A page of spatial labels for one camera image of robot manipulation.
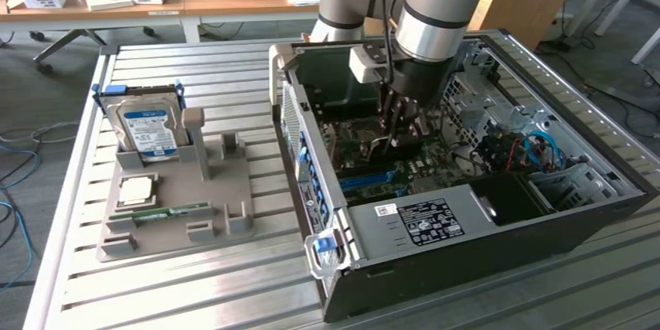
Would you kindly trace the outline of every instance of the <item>chair wheel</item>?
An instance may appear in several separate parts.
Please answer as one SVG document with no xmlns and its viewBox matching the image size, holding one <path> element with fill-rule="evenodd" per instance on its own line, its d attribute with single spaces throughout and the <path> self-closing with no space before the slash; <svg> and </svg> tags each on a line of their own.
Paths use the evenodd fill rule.
<svg viewBox="0 0 660 330">
<path fill-rule="evenodd" d="M 37 63 L 37 71 L 41 74 L 48 75 L 52 73 L 52 66 L 50 65 L 42 65 L 41 63 Z"/>
<path fill-rule="evenodd" d="M 144 32 L 144 35 L 146 36 L 156 36 L 156 31 L 153 31 L 153 29 L 150 27 L 142 27 L 142 32 Z"/>
<path fill-rule="evenodd" d="M 45 40 L 45 36 L 42 35 L 42 32 L 30 31 L 29 37 L 32 38 L 32 40 L 36 40 L 37 42 L 42 42 Z"/>
</svg>

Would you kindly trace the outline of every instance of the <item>white electrical cord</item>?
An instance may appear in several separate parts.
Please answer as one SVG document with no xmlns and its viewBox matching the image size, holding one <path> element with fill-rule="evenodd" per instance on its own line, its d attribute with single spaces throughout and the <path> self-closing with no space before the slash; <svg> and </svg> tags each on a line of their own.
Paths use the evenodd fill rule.
<svg viewBox="0 0 660 330">
<path fill-rule="evenodd" d="M 10 142 L 22 142 L 22 141 L 33 141 L 33 142 L 41 142 L 44 144 L 66 142 L 66 141 L 70 141 L 72 139 L 74 139 L 74 135 L 72 135 L 70 137 L 66 137 L 66 138 L 58 138 L 58 139 L 52 139 L 52 140 L 42 140 L 42 139 L 38 139 L 38 137 L 41 135 L 44 135 L 45 133 L 48 133 L 53 129 L 57 129 L 57 128 L 61 128 L 61 127 L 68 127 L 69 125 L 77 125 L 77 124 L 80 124 L 78 121 L 62 121 L 61 123 L 56 123 L 53 125 L 48 125 L 46 127 L 34 129 L 32 131 L 32 133 L 29 133 L 29 135 L 25 135 L 24 137 L 18 137 L 18 138 L 4 138 L 0 135 L 0 141 L 6 142 L 6 143 L 10 143 Z"/>
</svg>

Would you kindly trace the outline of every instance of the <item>blue cable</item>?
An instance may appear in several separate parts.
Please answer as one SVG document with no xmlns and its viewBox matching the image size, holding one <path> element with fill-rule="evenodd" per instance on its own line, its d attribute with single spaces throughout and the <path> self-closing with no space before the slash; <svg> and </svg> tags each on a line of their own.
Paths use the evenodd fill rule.
<svg viewBox="0 0 660 330">
<path fill-rule="evenodd" d="M 22 221 L 22 216 L 20 215 L 20 212 L 14 209 L 13 205 L 8 202 L 0 201 L 0 205 L 4 205 L 6 208 L 9 208 L 13 211 L 13 214 L 16 215 L 16 219 L 18 220 L 20 224 L 20 231 L 22 232 L 22 238 L 25 239 L 25 246 L 28 247 L 28 265 L 25 269 L 20 272 L 20 274 L 6 282 L 6 284 L 0 287 L 0 293 L 2 293 L 10 285 L 20 280 L 20 278 L 28 273 L 29 268 L 32 267 L 32 244 L 29 243 L 29 238 L 28 238 L 28 231 L 25 229 L 25 222 Z"/>
<path fill-rule="evenodd" d="M 25 181 L 28 179 L 28 177 L 37 171 L 37 167 L 38 167 L 38 163 L 40 163 L 38 154 L 34 151 L 16 150 L 14 148 L 4 147 L 2 145 L 0 145 L 0 149 L 4 151 L 14 152 L 16 154 L 29 154 L 34 158 L 34 163 L 32 165 L 32 169 L 25 173 L 25 175 L 22 175 L 22 177 L 20 177 L 14 182 L 9 183 L 8 185 L 0 186 L 0 189 L 8 189 L 9 187 L 13 187 L 14 185 L 17 185 L 22 181 Z"/>
<path fill-rule="evenodd" d="M 554 142 L 554 139 L 552 138 L 552 136 L 548 133 L 544 133 L 542 131 L 532 131 L 525 136 L 525 140 L 524 140 L 524 142 L 525 142 L 525 150 L 526 150 L 526 154 L 529 155 L 529 159 L 536 164 L 540 164 L 538 158 L 536 157 L 534 153 L 530 151 L 532 144 L 529 142 L 529 137 L 533 137 L 533 136 L 541 137 L 545 141 L 548 141 L 549 145 L 553 148 L 553 151 L 554 151 L 554 154 L 556 154 L 556 158 L 558 160 L 558 168 L 562 169 L 564 168 L 564 161 L 562 161 L 562 157 L 561 157 L 561 152 L 558 151 L 557 142 Z"/>
</svg>

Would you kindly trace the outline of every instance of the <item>white label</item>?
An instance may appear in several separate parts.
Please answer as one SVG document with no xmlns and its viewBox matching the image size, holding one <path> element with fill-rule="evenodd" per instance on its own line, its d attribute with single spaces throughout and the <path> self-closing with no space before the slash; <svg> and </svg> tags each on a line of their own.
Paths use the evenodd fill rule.
<svg viewBox="0 0 660 330">
<path fill-rule="evenodd" d="M 142 155 L 166 158 L 174 153 L 176 140 L 172 131 L 165 128 L 165 110 L 126 112 L 124 120 L 134 147 Z"/>
<path fill-rule="evenodd" d="M 152 11 L 148 15 L 178 15 L 178 11 Z"/>
<path fill-rule="evenodd" d="M 378 205 L 374 206 L 373 209 L 376 210 L 377 216 L 388 216 L 389 214 L 397 213 L 396 204 Z"/>
</svg>

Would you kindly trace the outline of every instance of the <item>hard drive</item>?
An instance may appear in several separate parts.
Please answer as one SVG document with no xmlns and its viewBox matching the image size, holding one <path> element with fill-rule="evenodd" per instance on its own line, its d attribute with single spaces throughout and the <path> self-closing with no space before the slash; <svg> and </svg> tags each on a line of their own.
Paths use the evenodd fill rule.
<svg viewBox="0 0 660 330">
<path fill-rule="evenodd" d="M 189 144 L 181 124 L 182 91 L 180 84 L 110 85 L 93 96 L 110 121 L 121 151 L 136 151 L 145 162 L 173 158 L 176 149 Z"/>
</svg>

